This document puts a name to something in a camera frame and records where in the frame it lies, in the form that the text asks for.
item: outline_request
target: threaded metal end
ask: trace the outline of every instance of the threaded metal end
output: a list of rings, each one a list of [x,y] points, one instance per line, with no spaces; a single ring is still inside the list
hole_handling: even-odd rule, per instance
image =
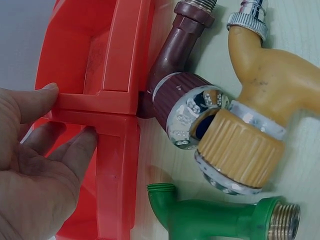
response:
[[[185,2],[198,6],[212,13],[216,7],[218,0],[184,0]]]
[[[278,203],[272,213],[268,240],[294,240],[300,222],[298,205],[282,205]]]
[[[264,23],[268,5],[268,0],[243,0],[239,13],[251,15]]]

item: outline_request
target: hose connector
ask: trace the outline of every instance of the hose connector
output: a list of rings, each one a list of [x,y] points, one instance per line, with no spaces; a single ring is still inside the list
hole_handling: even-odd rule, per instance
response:
[[[230,15],[227,29],[230,26],[247,28],[258,34],[264,42],[268,36],[268,27],[265,24],[268,0],[243,0],[239,12]]]

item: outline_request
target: green faucet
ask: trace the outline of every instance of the green faucet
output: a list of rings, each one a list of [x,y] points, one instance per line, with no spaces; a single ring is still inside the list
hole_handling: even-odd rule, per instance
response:
[[[171,183],[150,184],[147,190],[152,210],[170,240],[294,240],[297,235],[300,207],[283,204],[281,197],[257,204],[177,201],[177,188]]]

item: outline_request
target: chrome ring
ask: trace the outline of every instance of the chrome ring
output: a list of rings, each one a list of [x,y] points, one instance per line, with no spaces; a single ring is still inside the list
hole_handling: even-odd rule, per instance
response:
[[[256,195],[262,191],[262,188],[252,188],[240,184],[227,176],[223,175],[216,168],[211,166],[203,159],[198,150],[194,153],[194,158],[198,167],[204,174],[205,179],[215,188],[229,195]]]

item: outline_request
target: white surface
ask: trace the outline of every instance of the white surface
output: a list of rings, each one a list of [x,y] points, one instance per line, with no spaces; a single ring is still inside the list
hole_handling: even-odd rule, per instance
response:
[[[32,89],[38,59],[54,0],[0,0],[0,87]],[[233,96],[241,90],[228,54],[226,21],[239,9],[240,0],[220,0],[217,20],[206,30],[193,52],[195,72]],[[266,43],[320,65],[320,1],[269,0]],[[213,189],[202,177],[193,153],[175,148],[154,120],[141,122],[136,226],[132,240],[166,240],[148,203],[146,184],[173,179],[182,198],[254,203],[283,195],[301,204],[297,240],[320,238],[320,119],[302,111],[292,119],[286,136],[287,150],[265,192],[256,197],[232,197]]]

